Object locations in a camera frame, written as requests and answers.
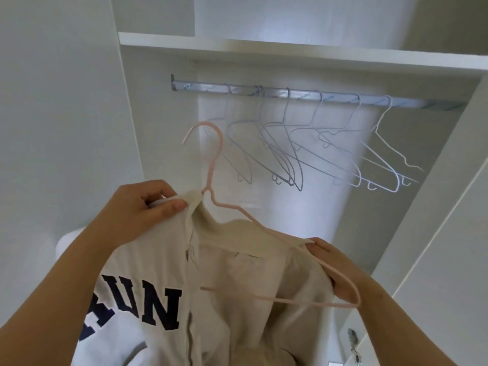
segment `hand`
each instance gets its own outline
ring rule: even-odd
[[[151,209],[147,207],[149,203],[175,195],[176,192],[163,180],[120,186],[83,234],[89,235],[88,240],[115,249],[185,209],[186,202],[180,199]]]
[[[310,238],[314,244],[307,244],[307,249],[318,259],[331,265],[336,270],[343,273],[348,277],[361,292],[361,288],[364,285],[371,282],[375,282],[366,272],[357,267],[346,255],[337,249],[335,246],[327,243],[327,241],[319,238]],[[332,285],[334,287],[334,294],[349,303],[353,303],[357,300],[354,291],[351,286],[340,276],[334,272],[322,267],[326,274],[332,279]]]

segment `forearm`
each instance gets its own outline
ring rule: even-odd
[[[84,231],[0,329],[0,364],[69,365],[97,276],[113,249]]]
[[[455,365],[378,283],[360,290],[359,314],[381,366]]]

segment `fingernail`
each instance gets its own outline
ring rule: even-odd
[[[184,200],[176,200],[174,203],[173,203],[173,208],[176,210],[176,211],[182,211],[183,209],[185,209],[187,206],[186,202]]]

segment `garment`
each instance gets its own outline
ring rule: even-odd
[[[96,283],[73,365],[315,364],[330,308],[260,301],[226,291],[332,301],[330,279],[250,221],[217,223],[199,190],[188,207],[115,250]],[[158,201],[152,205],[164,203]],[[80,231],[57,246],[59,256]]]

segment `pink hanger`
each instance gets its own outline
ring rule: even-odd
[[[242,207],[239,207],[238,205],[219,203],[215,200],[215,193],[214,193],[214,190],[212,188],[212,178],[213,178],[213,173],[215,170],[215,162],[216,162],[218,156],[220,155],[220,153],[222,152],[223,136],[222,136],[221,130],[215,124],[210,123],[210,122],[200,122],[200,123],[194,125],[192,128],[190,128],[190,130],[186,134],[185,138],[183,139],[183,144],[186,142],[186,139],[188,138],[188,136],[190,136],[191,132],[199,126],[210,126],[215,130],[215,132],[219,136],[219,147],[217,149],[215,156],[213,157],[212,161],[210,162],[210,166],[208,168],[208,174],[207,174],[207,184],[204,187],[204,189],[202,190],[202,195],[205,193],[205,191],[207,191],[207,190],[210,191],[210,197],[211,197],[212,203],[214,203],[217,207],[236,209],[236,210],[240,211],[243,215],[245,215],[247,218],[249,218],[253,223],[258,225],[264,232],[274,236],[278,240],[284,242],[286,245],[288,245],[291,248],[296,249],[297,251],[301,252],[302,254],[306,254],[308,258],[315,260],[316,262],[318,262],[323,267],[326,267],[330,271],[336,273],[338,276],[343,278],[351,286],[351,288],[354,290],[354,294],[355,294],[357,300],[356,300],[356,303],[333,303],[333,302],[315,302],[315,301],[292,301],[291,299],[266,297],[266,296],[262,296],[262,295],[251,294],[251,293],[247,294],[247,296],[252,297],[254,299],[263,300],[263,301],[274,301],[274,302],[278,302],[278,303],[288,303],[288,304],[307,304],[309,306],[316,306],[316,307],[326,307],[326,306],[327,307],[336,307],[336,308],[357,308],[357,307],[359,307],[359,305],[361,304],[361,296],[359,295],[359,291],[358,291],[356,285],[354,285],[354,283],[348,277],[346,277],[343,273],[341,273],[340,271],[331,267],[330,265],[323,262],[322,260],[318,259],[317,257],[311,255],[308,251],[305,251],[305,250],[299,248],[298,246],[294,246],[294,245],[290,244],[289,242],[287,242],[286,240],[283,240],[277,234],[276,231],[264,227],[262,224],[259,223],[259,221],[257,221],[252,215],[247,213]],[[238,292],[232,293],[232,292],[228,292],[226,290],[223,291],[223,290],[214,289],[214,288],[210,288],[210,287],[206,287],[206,286],[201,286],[200,289],[205,290],[205,291],[212,291],[212,292],[223,292],[227,295],[242,296],[242,293],[238,293]]]

